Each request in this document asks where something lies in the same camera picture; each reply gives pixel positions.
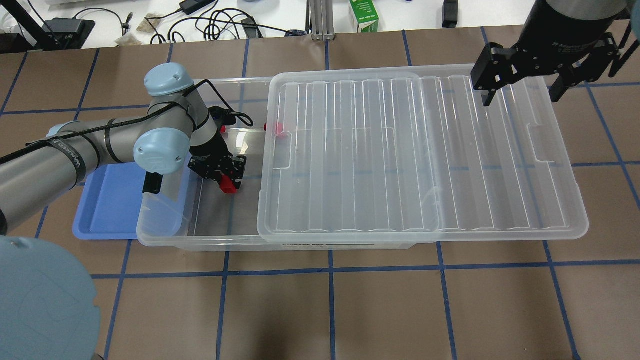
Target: plastic storage bin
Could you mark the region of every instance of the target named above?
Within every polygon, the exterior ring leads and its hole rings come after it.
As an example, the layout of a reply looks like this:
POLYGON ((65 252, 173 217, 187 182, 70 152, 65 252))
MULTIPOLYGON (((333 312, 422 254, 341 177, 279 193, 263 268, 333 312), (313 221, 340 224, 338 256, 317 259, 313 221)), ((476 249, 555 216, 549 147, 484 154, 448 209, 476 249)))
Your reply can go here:
MULTIPOLYGON (((485 108, 471 67, 278 75, 266 133, 227 134, 248 157, 240 191, 188 174, 176 208, 165 179, 161 194, 144 196, 138 238, 188 250, 579 238, 588 220, 544 81, 508 86, 485 108), (182 224, 175 233, 157 226, 167 214, 182 224)), ((269 80, 226 84, 259 127, 269 80)))

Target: black cable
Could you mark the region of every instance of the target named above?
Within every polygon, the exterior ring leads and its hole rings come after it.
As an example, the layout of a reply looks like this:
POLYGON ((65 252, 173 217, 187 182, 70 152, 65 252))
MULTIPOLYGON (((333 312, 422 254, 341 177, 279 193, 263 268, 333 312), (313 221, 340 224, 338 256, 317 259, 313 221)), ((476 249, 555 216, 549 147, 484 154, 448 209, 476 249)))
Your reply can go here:
MULTIPOLYGON (((244 12, 244 11, 242 11, 242 10, 240 10, 240 9, 226 9, 226 10, 235 10, 235 11, 237 11, 237 12, 240 12, 239 14, 234 15, 233 17, 230 17, 230 18, 229 18, 229 21, 234 21, 234 20, 236 19, 236 17, 240 17, 240 16, 242 16, 242 15, 247 16, 247 19, 251 19, 251 15, 247 14, 246 12, 244 12)), ((238 31, 238 27, 237 27, 237 25, 235 25, 235 24, 234 24, 234 30, 236 31, 236 38, 240 38, 240 32, 238 31)), ((218 36, 216 37, 216 39, 215 39, 215 40, 217 40, 217 39, 219 39, 219 38, 220 38, 220 35, 222 34, 222 31, 220 31, 220 32, 218 33, 218 36)))
POLYGON ((180 37, 182 38, 182 42, 187 42, 187 40, 184 39, 184 36, 182 36, 182 34, 180 34, 178 31, 174 31, 173 34, 171 34, 171 41, 172 42, 176 42, 175 41, 175 35, 176 34, 180 35, 180 37))
MULTIPOLYGON (((218 21, 218 15, 221 14, 221 13, 226 15, 229 18, 229 20, 231 20, 231 21, 233 21, 238 16, 242 16, 242 14, 231 16, 224 10, 218 10, 216 12, 211 13, 211 16, 209 17, 209 19, 210 19, 209 20, 209 25, 207 25, 207 27, 204 29, 204 31, 202 31, 200 28, 198 28, 198 26, 196 24, 196 29, 198 31, 200 31, 201 33, 203 33, 204 40, 217 40, 217 39, 220 38, 220 35, 222 34, 223 31, 227 30, 227 31, 230 32, 230 30, 228 29, 229 24, 227 24, 223 29, 220 29, 220 27, 216 24, 216 21, 218 21)), ((234 38, 238 39, 238 38, 240 38, 240 33, 237 30, 237 26, 234 26, 234 27, 236 29, 237 36, 235 36, 235 35, 233 35, 233 36, 234 36, 234 38)))
MULTIPOLYGON (((173 29, 180 24, 181 22, 187 21, 187 20, 207 20, 208 18, 206 17, 186 17, 184 19, 178 20, 177 22, 175 22, 173 25, 171 25, 171 28, 169 29, 169 32, 167 33, 168 35, 171 34, 171 32, 173 31, 173 29)), ((241 22, 232 22, 232 21, 222 21, 222 20, 218 20, 219 22, 222 22, 224 24, 233 24, 233 25, 243 25, 241 22)), ((290 34, 290 35, 295 35, 294 33, 287 31, 287 30, 283 30, 283 29, 278 29, 278 28, 274 28, 273 26, 267 26, 267 25, 260 25, 260 24, 256 24, 255 26, 259 27, 259 28, 265 28, 265 29, 271 29, 271 30, 275 30, 275 31, 281 31, 283 33, 286 34, 290 34)))
POLYGON ((624 64, 627 63, 627 60, 629 60, 631 55, 633 55, 633 53, 638 49, 638 47, 640 47, 640 42, 636 40, 633 42, 633 44, 631 44, 631 46, 629 46, 629 48, 627 49, 627 51, 625 51, 625 54, 620 58, 620 60, 613 61, 613 64, 611 64, 611 69, 609 70, 610 78, 613 78, 618 73, 618 71, 622 69, 622 66, 624 66, 624 64))
POLYGON ((108 12, 108 13, 112 13, 113 15, 116 15, 116 17, 118 18, 118 22, 120 23, 122 36, 125 35, 125 26, 126 26, 126 24, 124 22, 122 22, 122 18, 116 12, 114 12, 113 10, 109 10, 109 9, 105 9, 105 8, 86 8, 84 10, 80 10, 71 19, 77 19, 78 15, 82 14, 83 12, 88 12, 88 11, 91 11, 91 10, 95 10, 95 11, 99 11, 99 12, 108 12))
POLYGON ((618 49, 624 49, 627 44, 627 40, 629 40, 629 36, 631 35, 631 22, 627 25, 627 29, 625 30, 625 34, 622 36, 622 40, 620 40, 620 44, 618 49))
POLYGON ((49 33, 52 36, 55 36, 55 32, 51 29, 51 27, 49 26, 49 24, 47 24, 46 21, 44 21, 44 19, 42 18, 42 16, 40 16, 40 14, 38 13, 38 10, 36 10, 36 8, 33 7, 33 4, 31 4, 31 0, 27 0, 27 3, 29 3, 29 6, 31 7, 31 9, 33 10, 33 12, 36 14, 36 16, 40 19, 40 21, 42 21, 42 23, 44 24, 44 26, 47 27, 47 29, 49 29, 49 33))
MULTIPOLYGON (((247 126, 253 126, 253 119, 251 119, 251 117, 249 117, 249 115, 247 115, 245 113, 239 113, 239 112, 234 111, 233 108, 231 108, 231 105, 229 105, 229 103, 225 100, 225 98, 222 97, 222 95, 220 94, 218 89, 216 89, 216 87, 213 85, 213 83, 211 83, 211 81, 209 81, 209 80, 203 80, 203 81, 199 82, 198 84, 192 86, 191 88, 185 90, 185 92, 182 93, 182 96, 183 97, 189 96, 191 93, 193 93, 194 91, 198 90, 198 88, 201 87, 204 84, 208 84, 209 86, 211 86, 211 88, 216 93, 216 95, 220 98, 220 100, 225 104, 225 106, 227 106, 227 108, 229 110, 231 110, 231 112, 229 113, 230 115, 236 116, 243 124, 245 124, 247 126)), ((0 165, 4 165, 4 164, 8 163, 9 161, 15 160, 15 159, 17 159, 17 158, 19 158, 21 156, 30 154, 30 153, 32 153, 32 152, 34 152, 36 150, 43 149, 44 147, 49 146, 48 145, 48 141, 49 140, 53 140, 53 139, 68 140, 68 139, 71 139, 71 138, 76 138, 76 137, 79 137, 79 136, 84 136, 84 135, 87 135, 87 134, 96 133, 97 131, 104 131, 104 130, 108 130, 108 129, 114 129, 116 127, 123 127, 123 126, 139 124, 140 122, 147 121, 147 120, 152 119, 152 118, 154 118, 156 116, 162 115, 162 114, 166 113, 167 111, 169 111, 170 109, 175 108, 176 106, 178 106, 178 104, 176 102, 171 102, 170 104, 168 104, 164 108, 161 108, 158 111, 155 111, 153 113, 147 114, 147 115, 145 115, 143 117, 140 117, 140 118, 137 118, 137 119, 123 121, 123 122, 119 122, 117 124, 108 124, 108 125, 93 127, 91 129, 82 130, 82 131, 78 131, 78 132, 74 132, 74 133, 69 133, 67 135, 53 136, 53 137, 50 137, 50 138, 48 138, 46 140, 38 140, 36 142, 33 142, 33 143, 27 145, 23 149, 15 151, 15 152, 13 152, 13 153, 11 153, 9 155, 3 156, 2 158, 0 158, 0 165)))
POLYGON ((154 36, 151 37, 151 41, 149 42, 149 44, 153 44, 154 43, 154 39, 156 37, 158 37, 158 39, 160 40, 160 44, 162 44, 163 42, 166 42, 166 38, 164 36, 162 36, 158 30, 156 29, 156 27, 151 23, 151 21, 149 21, 149 19, 145 18, 145 20, 149 23, 149 25, 151 26, 151 28, 156 32, 156 34, 154 36))
POLYGON ((175 15, 175 14, 177 14, 177 13, 181 12, 181 11, 182 11, 182 9, 178 9, 178 10, 175 10, 174 12, 172 12, 172 13, 168 13, 168 14, 166 14, 165 16, 160 16, 160 17, 145 17, 145 19, 149 19, 149 20, 166 19, 166 18, 168 18, 169 16, 171 16, 171 15, 175 15))
POLYGON ((164 36, 160 35, 160 34, 154 34, 154 36, 151 37, 151 41, 149 42, 149 45, 153 45, 154 44, 154 40, 158 39, 158 44, 163 44, 165 42, 163 42, 164 36))
MULTIPOLYGON (((203 17, 203 16, 204 16, 204 14, 208 13, 209 11, 214 10, 214 9, 216 8, 216 5, 218 5, 218 2, 219 2, 219 1, 220 1, 220 0, 216 0, 210 8, 206 9, 205 11, 203 11, 203 12, 200 14, 200 17, 203 17)), ((200 20, 196 20, 196 29, 198 29, 198 21, 200 21, 200 20)))
POLYGON ((234 110, 231 105, 229 105, 229 103, 225 100, 224 97, 222 97, 222 95, 220 94, 220 92, 218 91, 218 89, 216 88, 215 85, 213 85, 213 83, 210 80, 202 80, 201 82, 199 82, 196 86, 194 86, 193 88, 187 90, 184 96, 187 96, 187 92, 190 94, 192 92, 194 92, 197 88, 199 88, 200 86, 207 84, 211 87, 211 89, 216 93, 216 95, 220 98, 220 100, 222 101, 222 103, 229 109, 231 110, 231 112, 229 113, 229 115, 233 115, 236 118, 238 118, 238 120, 240 120, 244 125, 247 125, 249 127, 253 126, 253 119, 251 119, 251 117, 245 113, 239 113, 236 110, 234 110))

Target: light blue joint cap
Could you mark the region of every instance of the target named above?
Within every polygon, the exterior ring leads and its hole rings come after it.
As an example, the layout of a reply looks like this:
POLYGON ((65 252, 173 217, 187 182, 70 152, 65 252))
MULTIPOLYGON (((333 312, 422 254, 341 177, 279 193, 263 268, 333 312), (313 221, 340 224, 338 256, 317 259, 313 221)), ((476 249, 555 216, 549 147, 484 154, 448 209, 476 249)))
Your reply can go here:
POLYGON ((631 11, 631 27, 636 32, 636 37, 640 39, 640 1, 636 1, 631 11))
POLYGON ((72 122, 73 121, 70 121, 70 122, 66 122, 64 124, 58 124, 58 125, 52 127, 49 130, 49 133, 47 134, 47 137, 54 136, 55 134, 59 133, 60 130, 62 130, 63 127, 67 126, 67 124, 71 124, 72 122))
POLYGON ((151 69, 145 76, 145 87, 151 96, 163 96, 193 86, 187 69, 178 63, 166 63, 151 69))
POLYGON ((0 274, 0 359, 91 359, 100 309, 80 261, 53 243, 0 236, 0 274))
POLYGON ((189 137, 180 130, 161 127, 144 133, 133 149, 136 163, 147 172, 172 174, 184 166, 189 137))

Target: black stand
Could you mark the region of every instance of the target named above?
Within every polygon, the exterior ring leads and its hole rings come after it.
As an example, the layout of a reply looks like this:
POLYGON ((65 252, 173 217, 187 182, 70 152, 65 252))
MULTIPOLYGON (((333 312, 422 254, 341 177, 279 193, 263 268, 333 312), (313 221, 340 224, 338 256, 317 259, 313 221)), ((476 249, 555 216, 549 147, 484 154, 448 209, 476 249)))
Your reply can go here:
POLYGON ((44 31, 16 0, 0 0, 0 4, 3 5, 13 17, 15 17, 18 24, 31 34, 31 36, 38 42, 37 46, 42 50, 51 51, 61 49, 60 45, 58 45, 58 43, 56 43, 52 38, 52 34, 44 31))

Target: red clip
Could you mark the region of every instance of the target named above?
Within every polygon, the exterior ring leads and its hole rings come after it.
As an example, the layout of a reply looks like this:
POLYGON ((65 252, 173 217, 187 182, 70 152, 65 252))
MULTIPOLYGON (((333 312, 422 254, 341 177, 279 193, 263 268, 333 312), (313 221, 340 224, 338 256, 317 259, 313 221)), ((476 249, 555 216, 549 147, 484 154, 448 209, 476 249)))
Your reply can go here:
POLYGON ((223 193, 237 193, 238 191, 234 182, 226 175, 222 175, 222 180, 220 180, 220 190, 222 190, 223 193))

